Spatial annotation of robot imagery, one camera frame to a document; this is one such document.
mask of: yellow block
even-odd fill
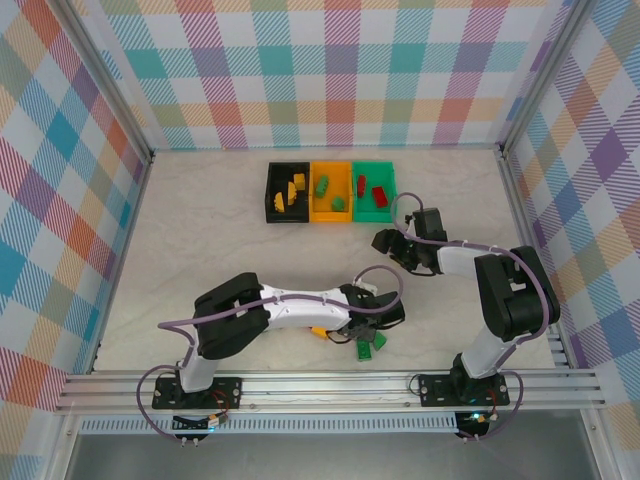
[[[329,336],[327,335],[327,329],[321,327],[311,327],[311,333],[317,335],[318,337],[326,340]]]
[[[296,190],[304,190],[306,182],[304,181],[304,173],[294,173],[293,183],[296,186]]]
[[[276,212],[284,213],[284,201],[282,200],[281,192],[276,193],[273,203],[276,207]]]
[[[296,190],[296,186],[293,184],[293,182],[289,182],[288,185],[288,192],[287,192],[287,205],[291,206],[293,205],[293,202],[296,201],[296,197],[298,196],[298,191]]]

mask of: green block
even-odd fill
[[[371,344],[364,340],[358,340],[358,361],[367,362],[371,360]]]
[[[344,200],[341,197],[334,197],[331,201],[331,210],[334,212],[344,212]]]
[[[374,350],[377,352],[382,347],[384,347],[385,343],[387,343],[387,337],[382,335],[380,332],[376,332],[376,336],[373,339],[373,348],[374,348]]]
[[[329,177],[323,175],[318,180],[318,186],[316,187],[316,197],[322,198],[327,193],[327,187],[329,186]]]

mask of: green tray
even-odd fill
[[[358,177],[367,177],[364,197],[358,198]],[[389,205],[378,208],[371,189],[382,187],[389,199]],[[391,223],[391,202],[398,194],[396,179],[391,162],[353,162],[353,221],[370,223]]]

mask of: aluminum rail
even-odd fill
[[[57,413],[135,414],[135,391],[142,371],[96,372],[68,377],[58,402]],[[361,372],[220,372],[220,377],[241,377],[242,400],[238,413],[391,413],[464,412],[477,407],[423,408],[408,390],[417,373],[447,374],[440,371],[361,371]],[[562,410],[602,408],[605,400],[593,370],[518,370],[524,380],[523,410]],[[205,414],[207,411],[153,411],[150,407],[155,379],[142,386],[143,404],[150,413]],[[507,376],[513,400],[518,383]]]

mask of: red block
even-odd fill
[[[358,175],[358,198],[364,197],[364,191],[367,188],[367,177]]]
[[[371,193],[373,194],[373,199],[376,201],[376,206],[378,208],[384,208],[389,205],[389,200],[387,199],[387,194],[384,193],[384,188],[373,187],[371,189]]]

